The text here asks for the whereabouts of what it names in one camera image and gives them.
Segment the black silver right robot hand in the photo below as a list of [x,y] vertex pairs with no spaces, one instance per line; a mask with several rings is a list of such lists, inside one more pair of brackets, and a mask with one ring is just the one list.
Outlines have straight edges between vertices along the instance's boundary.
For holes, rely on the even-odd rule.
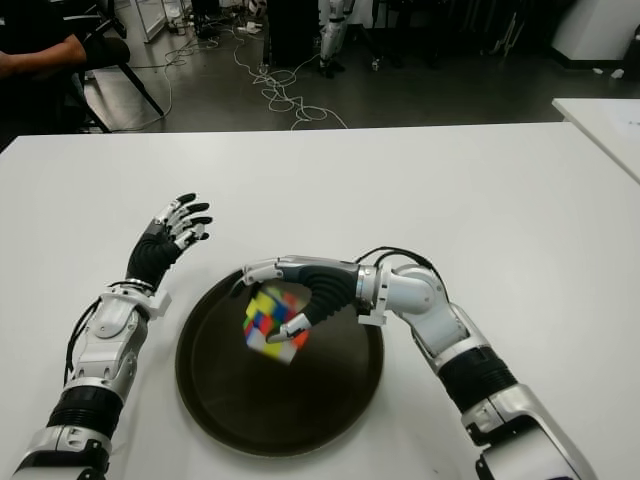
[[316,324],[340,311],[356,298],[360,266],[354,262],[306,256],[282,256],[246,264],[231,289],[231,296],[255,283],[281,280],[310,291],[306,306],[277,331],[266,336],[268,343],[293,340]]

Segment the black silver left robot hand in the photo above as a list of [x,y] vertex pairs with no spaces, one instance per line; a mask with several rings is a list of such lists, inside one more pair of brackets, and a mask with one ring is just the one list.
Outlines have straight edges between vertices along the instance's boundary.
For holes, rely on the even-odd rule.
[[213,222],[210,204],[198,202],[196,193],[172,200],[155,215],[136,242],[126,268],[125,280],[144,284],[155,292],[165,274],[194,244],[209,238]]

